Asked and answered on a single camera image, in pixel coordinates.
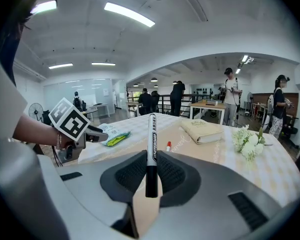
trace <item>glass wall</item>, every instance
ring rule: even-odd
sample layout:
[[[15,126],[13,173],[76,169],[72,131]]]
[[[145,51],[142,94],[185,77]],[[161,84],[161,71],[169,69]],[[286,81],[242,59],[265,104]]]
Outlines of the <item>glass wall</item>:
[[[71,82],[61,82],[43,87],[44,106],[52,110],[65,97],[73,103],[75,92],[86,103],[86,108],[96,104],[107,104],[109,113],[115,113],[112,96],[113,86],[111,79],[88,79]],[[98,116],[107,115],[106,107],[98,108]]]

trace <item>black vent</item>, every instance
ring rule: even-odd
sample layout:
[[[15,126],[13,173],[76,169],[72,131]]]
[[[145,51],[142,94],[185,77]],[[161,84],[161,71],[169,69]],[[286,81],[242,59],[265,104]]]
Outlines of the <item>black vent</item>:
[[[244,193],[238,192],[230,194],[228,197],[252,231],[268,221],[258,207]]]

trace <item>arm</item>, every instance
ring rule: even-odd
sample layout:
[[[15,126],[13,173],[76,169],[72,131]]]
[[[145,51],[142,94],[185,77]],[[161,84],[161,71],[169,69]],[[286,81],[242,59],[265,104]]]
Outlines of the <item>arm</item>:
[[[22,141],[41,145],[56,146],[57,145],[57,129],[36,121],[29,116],[23,114],[13,133],[13,138]],[[72,139],[61,133],[61,144],[64,147],[67,142]]]

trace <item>black marker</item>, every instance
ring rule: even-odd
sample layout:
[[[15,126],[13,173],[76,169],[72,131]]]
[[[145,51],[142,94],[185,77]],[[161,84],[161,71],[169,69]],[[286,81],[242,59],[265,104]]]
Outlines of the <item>black marker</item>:
[[[145,197],[158,197],[157,176],[157,118],[149,115],[148,150],[146,158]]]

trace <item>book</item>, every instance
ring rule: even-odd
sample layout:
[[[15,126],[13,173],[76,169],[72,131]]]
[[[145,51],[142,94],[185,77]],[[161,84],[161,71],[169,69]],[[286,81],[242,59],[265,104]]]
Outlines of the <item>book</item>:
[[[220,141],[224,131],[220,125],[202,119],[182,120],[181,127],[197,144]]]

